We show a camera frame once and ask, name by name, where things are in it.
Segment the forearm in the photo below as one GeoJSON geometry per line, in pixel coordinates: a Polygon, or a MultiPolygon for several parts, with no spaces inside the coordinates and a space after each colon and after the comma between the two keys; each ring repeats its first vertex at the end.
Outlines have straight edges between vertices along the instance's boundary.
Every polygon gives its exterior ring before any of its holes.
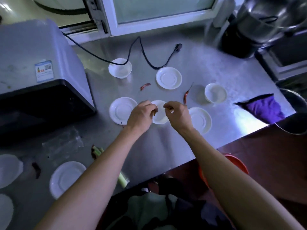
{"type": "Polygon", "coordinates": [[[219,203],[239,229],[303,229],[263,187],[196,131],[183,131],[219,203]]]}
{"type": "Polygon", "coordinates": [[[52,205],[36,226],[44,229],[95,229],[138,135],[128,127],[52,205]]]}

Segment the metal countertop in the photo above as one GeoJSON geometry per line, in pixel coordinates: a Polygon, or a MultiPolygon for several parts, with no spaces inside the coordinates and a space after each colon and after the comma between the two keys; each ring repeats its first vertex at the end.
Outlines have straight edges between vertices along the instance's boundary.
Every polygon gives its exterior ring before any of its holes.
{"type": "MultiPolygon", "coordinates": [[[[129,46],[135,36],[134,34],[108,38],[88,42],[83,46],[108,60],[127,58],[129,46]]],[[[157,71],[145,61],[138,42],[133,46],[130,56],[132,73],[123,80],[109,74],[107,63],[74,46],[86,68],[98,113],[0,151],[1,154],[35,157],[42,169],[38,180],[15,181],[1,190],[1,193],[8,194],[15,204],[13,223],[8,229],[32,229],[54,201],[49,192],[49,180],[56,166],[46,158],[41,144],[74,126],[82,137],[84,147],[78,148],[63,162],[75,160],[88,167],[93,162],[90,154],[91,145],[106,149],[122,130],[120,125],[111,120],[108,112],[111,102],[119,97],[131,97],[138,103],[147,99],[182,102],[184,93],[194,82],[187,97],[187,106],[204,108],[211,115],[212,128],[204,137],[215,148],[267,126],[234,105],[235,102],[274,93],[285,115],[294,113],[293,108],[255,58],[243,60],[217,50],[216,47],[210,46],[211,43],[205,43],[203,29],[147,36],[145,34],[142,43],[149,61],[154,66],[163,65],[175,45],[182,43],[181,51],[175,54],[168,64],[181,72],[181,86],[175,90],[166,90],[156,83],[157,71]],[[211,82],[216,82],[227,90],[228,99],[225,102],[214,105],[205,100],[204,88],[211,82]],[[140,87],[145,83],[152,85],[140,91],[140,87]]],[[[130,179],[128,187],[132,187],[194,158],[188,144],[169,122],[164,125],[152,124],[132,147],[122,171],[130,179]]],[[[120,191],[122,189],[117,185],[114,194],[120,191]]]]}

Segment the label sticker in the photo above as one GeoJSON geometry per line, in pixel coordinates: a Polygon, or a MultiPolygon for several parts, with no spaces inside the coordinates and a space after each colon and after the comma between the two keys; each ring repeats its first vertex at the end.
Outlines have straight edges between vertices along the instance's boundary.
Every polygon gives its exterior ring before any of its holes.
{"type": "Polygon", "coordinates": [[[37,82],[47,81],[54,78],[51,60],[35,64],[37,82]]]}

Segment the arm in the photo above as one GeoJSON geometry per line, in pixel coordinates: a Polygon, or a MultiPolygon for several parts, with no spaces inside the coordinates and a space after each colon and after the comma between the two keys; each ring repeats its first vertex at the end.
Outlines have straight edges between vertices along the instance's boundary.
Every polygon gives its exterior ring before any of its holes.
{"type": "Polygon", "coordinates": [[[81,177],[54,202],[35,230],[96,228],[113,194],[128,152],[150,127],[151,112],[156,108],[150,101],[142,102],[134,108],[127,126],[81,177]]]}
{"type": "Polygon", "coordinates": [[[164,107],[171,125],[189,144],[216,198],[238,229],[304,229],[271,194],[193,128],[185,105],[168,102],[164,107]]]}

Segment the small white dish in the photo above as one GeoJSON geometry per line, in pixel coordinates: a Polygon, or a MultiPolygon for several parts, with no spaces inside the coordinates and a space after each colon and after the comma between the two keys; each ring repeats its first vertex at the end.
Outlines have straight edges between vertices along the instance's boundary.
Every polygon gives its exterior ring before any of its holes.
{"type": "Polygon", "coordinates": [[[83,174],[86,167],[80,162],[69,161],[61,164],[52,174],[49,182],[51,195],[58,199],[83,174]]]}
{"type": "Polygon", "coordinates": [[[164,67],[159,69],[156,74],[158,84],[165,89],[178,88],[182,83],[181,73],[172,67],[164,67]]]}
{"type": "MultiPolygon", "coordinates": [[[[112,62],[118,63],[118,64],[123,64],[126,61],[127,61],[127,59],[117,58],[117,59],[113,60],[112,62]]],[[[124,79],[124,78],[128,77],[128,75],[131,73],[131,71],[132,71],[132,64],[130,63],[130,61],[128,61],[128,63],[126,63],[125,65],[109,64],[109,73],[113,77],[124,79]]]]}
{"type": "Polygon", "coordinates": [[[153,116],[153,123],[155,124],[165,124],[166,122],[169,121],[167,116],[165,115],[165,108],[163,105],[166,103],[162,100],[155,100],[151,102],[152,104],[157,105],[158,107],[158,112],[156,113],[155,116],[153,116]]]}
{"type": "Polygon", "coordinates": [[[12,154],[0,155],[0,189],[10,185],[23,172],[23,162],[12,154]]]}
{"type": "Polygon", "coordinates": [[[216,83],[210,83],[205,87],[205,97],[211,103],[222,103],[227,99],[227,91],[223,86],[216,83]]]}
{"type": "Polygon", "coordinates": [[[192,107],[189,109],[193,127],[204,135],[210,131],[212,126],[211,116],[207,111],[200,107],[192,107]]]}
{"type": "Polygon", "coordinates": [[[13,217],[14,205],[10,197],[0,194],[0,230],[5,230],[13,217]]]}
{"type": "Polygon", "coordinates": [[[111,103],[109,108],[110,117],[119,125],[127,125],[127,120],[137,105],[137,102],[130,97],[120,97],[111,103]]]}

